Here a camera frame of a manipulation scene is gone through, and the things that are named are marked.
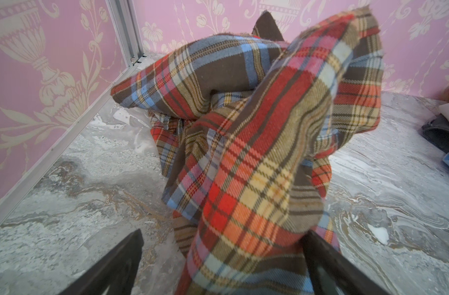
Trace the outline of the plaid flannel cloth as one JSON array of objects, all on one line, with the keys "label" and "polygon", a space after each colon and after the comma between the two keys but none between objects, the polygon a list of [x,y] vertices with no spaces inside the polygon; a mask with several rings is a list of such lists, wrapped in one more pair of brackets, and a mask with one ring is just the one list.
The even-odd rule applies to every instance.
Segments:
[{"label": "plaid flannel cloth", "polygon": [[179,295],[311,295],[302,238],[337,248],[329,158],[377,128],[384,72],[369,6],[284,41],[272,15],[169,53],[111,90],[149,113],[186,263]]}]

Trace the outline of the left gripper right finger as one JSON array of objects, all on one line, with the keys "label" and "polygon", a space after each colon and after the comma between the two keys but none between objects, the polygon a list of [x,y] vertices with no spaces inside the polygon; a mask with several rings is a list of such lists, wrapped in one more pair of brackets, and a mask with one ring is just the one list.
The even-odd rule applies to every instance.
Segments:
[{"label": "left gripper right finger", "polygon": [[316,232],[301,239],[316,295],[388,295]]}]

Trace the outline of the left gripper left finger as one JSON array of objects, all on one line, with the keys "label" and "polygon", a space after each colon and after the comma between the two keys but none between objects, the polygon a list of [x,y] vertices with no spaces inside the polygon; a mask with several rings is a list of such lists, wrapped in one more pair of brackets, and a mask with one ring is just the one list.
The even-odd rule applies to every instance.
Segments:
[{"label": "left gripper left finger", "polygon": [[119,242],[61,295],[130,295],[142,258],[142,231]]}]

